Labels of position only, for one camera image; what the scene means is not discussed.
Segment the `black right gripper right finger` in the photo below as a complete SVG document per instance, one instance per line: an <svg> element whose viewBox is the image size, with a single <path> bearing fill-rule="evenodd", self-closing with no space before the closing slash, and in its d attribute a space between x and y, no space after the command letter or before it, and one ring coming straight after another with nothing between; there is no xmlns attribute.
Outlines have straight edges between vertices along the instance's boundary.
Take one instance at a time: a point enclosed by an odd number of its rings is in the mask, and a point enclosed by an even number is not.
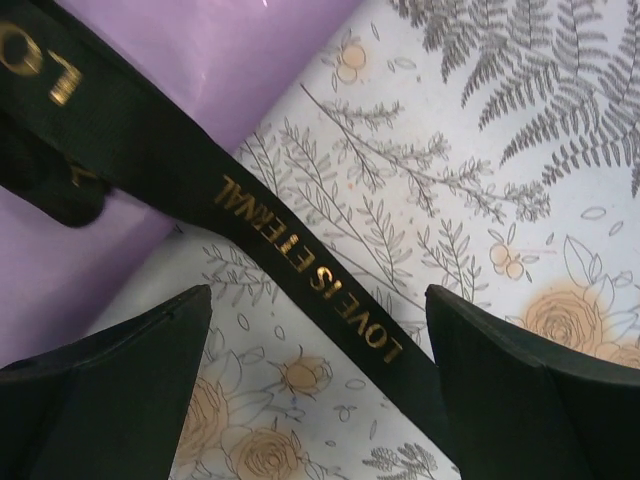
<svg viewBox="0 0 640 480"><path fill-rule="evenodd" d="M636 479L639 372L511 325L449 290L426 316L464 479Z"/></svg>

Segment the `black gold-lettered ribbon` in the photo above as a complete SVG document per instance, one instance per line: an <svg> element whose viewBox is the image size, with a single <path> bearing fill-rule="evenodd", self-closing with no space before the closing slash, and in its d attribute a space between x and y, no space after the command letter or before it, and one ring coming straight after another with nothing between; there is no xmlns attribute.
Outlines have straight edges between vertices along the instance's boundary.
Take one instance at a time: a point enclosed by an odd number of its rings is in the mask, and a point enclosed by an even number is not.
<svg viewBox="0 0 640 480"><path fill-rule="evenodd" d="M235 243L446 455L435 364L296 215L80 21L51 1L1 5L1 183L79 227L116 188ZM319 477L293 431L253 420L233 354L207 341L168 478Z"/></svg>

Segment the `purple wrapping paper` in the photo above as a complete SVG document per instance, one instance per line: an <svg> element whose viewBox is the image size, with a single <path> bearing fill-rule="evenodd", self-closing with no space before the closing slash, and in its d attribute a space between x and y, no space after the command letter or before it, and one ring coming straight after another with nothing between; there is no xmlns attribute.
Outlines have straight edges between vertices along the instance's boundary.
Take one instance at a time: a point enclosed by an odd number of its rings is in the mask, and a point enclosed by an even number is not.
<svg viewBox="0 0 640 480"><path fill-rule="evenodd" d="M353 1L68 1L227 150L235 150L356 8ZM75 341L172 229L115 193L67 228L1 194L1 361Z"/></svg>

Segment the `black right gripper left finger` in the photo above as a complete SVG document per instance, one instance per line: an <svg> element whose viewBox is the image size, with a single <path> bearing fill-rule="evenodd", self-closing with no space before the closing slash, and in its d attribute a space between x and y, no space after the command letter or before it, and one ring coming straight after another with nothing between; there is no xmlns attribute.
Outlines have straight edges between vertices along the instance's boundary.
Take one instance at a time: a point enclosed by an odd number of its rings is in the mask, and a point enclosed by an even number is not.
<svg viewBox="0 0 640 480"><path fill-rule="evenodd" d="M2 368L2 478L168 478L211 314L198 285Z"/></svg>

